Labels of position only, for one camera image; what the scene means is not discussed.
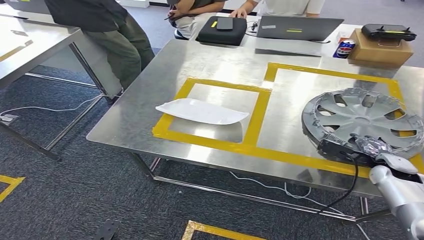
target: person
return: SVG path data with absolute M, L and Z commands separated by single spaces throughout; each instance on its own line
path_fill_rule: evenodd
M 44 0 L 55 23 L 79 27 L 102 46 L 124 89 L 155 54 L 134 18 L 115 0 Z
M 209 18 L 224 8 L 225 1 L 227 0 L 168 0 L 168 17 L 183 37 L 194 41 Z
M 230 17 L 246 18 L 260 3 L 258 16 L 306 16 L 319 17 L 325 0 L 246 0 Z

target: cardboard box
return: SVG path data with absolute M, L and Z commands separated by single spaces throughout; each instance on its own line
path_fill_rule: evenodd
M 405 40 L 399 42 L 398 40 L 368 39 L 359 28 L 353 31 L 350 39 L 356 42 L 355 48 L 348 57 L 351 60 L 401 66 L 414 54 Z

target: black cable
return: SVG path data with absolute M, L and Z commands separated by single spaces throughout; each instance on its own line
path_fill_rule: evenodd
M 325 210 L 327 210 L 327 209 L 331 208 L 332 206 L 336 205 L 337 203 L 339 203 L 340 201 L 342 201 L 343 199 L 345 199 L 347 196 L 349 196 L 351 194 L 351 192 L 354 190 L 355 185 L 356 185 L 357 180 L 358 180 L 358 172 L 359 172 L 358 162 L 357 162 L 357 159 L 356 158 L 351 158 L 346 153 L 345 153 L 345 155 L 346 155 L 346 159 L 352 160 L 353 163 L 355 164 L 355 176 L 353 178 L 352 185 L 350 186 L 350 188 L 346 191 L 346 193 L 342 197 L 340 197 L 339 199 L 333 201 L 329 205 L 321 208 L 321 210 L 319 210 L 318 212 L 314 213 L 313 216 L 319 215 L 320 213 L 324 212 Z M 303 223 L 301 223 L 300 226 L 298 226 L 296 228 L 296 231 L 294 232 L 294 240 L 297 240 L 298 239 L 299 230 L 302 229 L 305 224 L 309 223 L 313 219 L 313 216 L 310 217 L 310 218 L 308 218 L 306 221 L 304 221 Z
M 247 32 L 245 32 L 244 34 L 245 34 L 245 35 L 248 35 L 248 36 L 252 36 L 252 37 L 257 38 L 257 36 L 256 36 L 256 35 L 253 35 L 253 34 L 257 33 L 257 32 L 254 30 L 254 27 L 255 27 L 255 28 L 256 28 L 256 27 L 258 27 L 258 22 L 257 22 L 257 21 L 248 21 L 247 23 L 253 23 L 253 24 L 252 24 L 252 26 L 248 26 L 248 27 L 247 27 L 247 31 L 248 31 L 249 33 L 251 33 L 251 34 L 249 34 L 249 33 L 247 33 Z

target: phone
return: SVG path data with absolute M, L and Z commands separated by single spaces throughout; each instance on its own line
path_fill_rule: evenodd
M 233 18 L 232 17 L 219 17 L 216 29 L 219 31 L 231 31 L 233 30 Z

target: black case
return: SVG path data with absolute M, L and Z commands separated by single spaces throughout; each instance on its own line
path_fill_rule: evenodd
M 200 30 L 196 40 L 203 43 L 239 46 L 248 28 L 246 19 L 232 18 L 232 30 L 220 31 L 217 30 L 218 18 L 225 17 L 211 16 Z
M 362 27 L 361 32 L 370 39 L 381 40 L 415 40 L 416 34 L 402 25 L 367 24 Z

